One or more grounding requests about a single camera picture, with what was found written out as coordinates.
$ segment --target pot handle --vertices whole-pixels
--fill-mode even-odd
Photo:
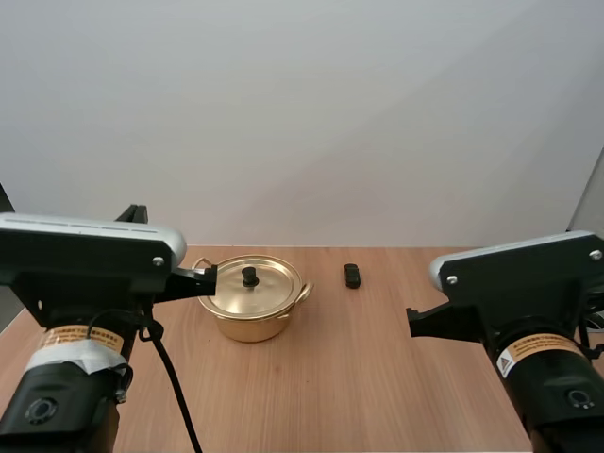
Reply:
[[[302,287],[302,291],[295,299],[295,304],[299,304],[300,302],[304,302],[309,298],[310,293],[312,293],[312,288],[314,288],[314,283],[311,281],[307,281],[306,284]]]
[[[210,260],[208,260],[206,257],[201,257],[199,260],[197,260],[196,262],[193,263],[193,266],[191,266],[191,269],[193,269],[194,271],[197,270],[197,266],[199,265],[200,262],[205,262],[209,267],[213,266],[214,263],[211,262]]]
[[[300,302],[304,302],[306,299],[309,298],[310,293],[312,293],[312,288],[314,288],[314,283],[312,283],[311,281],[307,281],[305,283],[305,285],[302,287],[302,291],[300,292],[298,297],[295,299],[295,302],[292,305],[292,308],[287,313],[278,316],[277,319],[289,318],[291,316],[292,311],[295,309],[295,307]]]

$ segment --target black cable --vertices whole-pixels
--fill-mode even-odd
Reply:
[[[153,314],[151,310],[144,311],[145,317],[147,320],[153,321]],[[176,370],[170,360],[170,356],[166,351],[166,348],[163,346],[161,342],[161,338],[154,333],[153,328],[147,329],[149,331],[149,336],[151,337],[151,341],[153,342],[153,346],[157,349],[159,357],[163,362],[163,366],[168,373],[168,378],[170,378],[170,382],[172,383],[172,387],[174,389],[174,394],[176,396],[176,401],[178,402],[178,407],[180,408],[180,413],[182,413],[182,418],[185,422],[185,427],[187,427],[187,432],[189,433],[189,438],[191,439],[191,444],[193,444],[193,450],[195,453],[203,453],[201,449],[201,445],[197,440],[197,434],[195,433],[195,427],[193,426],[193,421],[191,419],[191,415],[189,414],[189,408],[187,408],[187,402],[185,401],[185,395],[182,393],[182,389],[180,388],[180,382],[178,381],[178,376],[176,375]]]
[[[116,317],[120,317],[130,322],[131,324],[136,325],[139,328],[139,336],[145,340],[151,340],[153,342],[153,346],[158,351],[159,357],[163,362],[163,366],[168,373],[168,378],[172,383],[172,388],[174,389],[174,393],[176,396],[176,401],[178,402],[178,407],[180,408],[180,413],[182,414],[182,418],[185,422],[185,427],[187,428],[187,432],[189,433],[189,438],[191,439],[191,444],[193,444],[193,450],[195,453],[203,453],[201,449],[201,445],[197,440],[197,434],[195,433],[195,428],[193,426],[193,421],[191,419],[191,415],[189,414],[189,408],[187,408],[187,402],[185,401],[185,395],[182,393],[182,388],[180,387],[180,382],[178,381],[178,376],[176,375],[176,370],[170,360],[170,356],[166,351],[166,348],[163,346],[161,342],[161,335],[163,334],[163,327],[160,323],[158,323],[155,319],[153,319],[153,302],[148,303],[143,309],[143,316],[140,316],[137,313],[127,310],[119,310],[119,309],[108,309],[98,312],[95,316],[92,317],[90,323],[88,324],[88,330],[86,331],[86,338],[90,339],[92,334],[92,328],[94,327],[94,323],[98,321],[101,316],[117,315]],[[143,337],[143,330],[147,329],[149,333],[149,337]],[[129,381],[132,380],[132,369],[130,368],[130,373],[125,376],[127,385],[125,390],[127,390],[127,386],[129,386]]]

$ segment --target small black object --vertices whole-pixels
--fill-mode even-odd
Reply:
[[[243,285],[245,288],[255,288],[260,283],[258,277],[256,277],[256,268],[249,266],[242,269],[243,274]]]
[[[346,279],[346,286],[350,289],[356,290],[361,285],[361,274],[359,273],[359,266],[356,264],[345,264],[344,265],[344,278]]]

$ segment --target white tape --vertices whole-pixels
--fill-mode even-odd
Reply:
[[[25,370],[66,361],[76,364],[89,375],[127,363],[121,354],[95,340],[79,340],[38,349],[29,359]]]
[[[516,361],[513,359],[512,354],[510,354],[508,349],[504,349],[497,359],[497,368],[499,368],[499,373],[501,373],[501,376],[503,376],[504,379],[508,376],[515,364]]]

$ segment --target gold pot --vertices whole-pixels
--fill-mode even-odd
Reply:
[[[212,265],[200,258],[194,270],[200,262]],[[278,335],[314,286],[303,283],[295,268],[279,258],[246,255],[217,266],[216,295],[198,299],[214,315],[218,329],[238,342],[262,342]]]

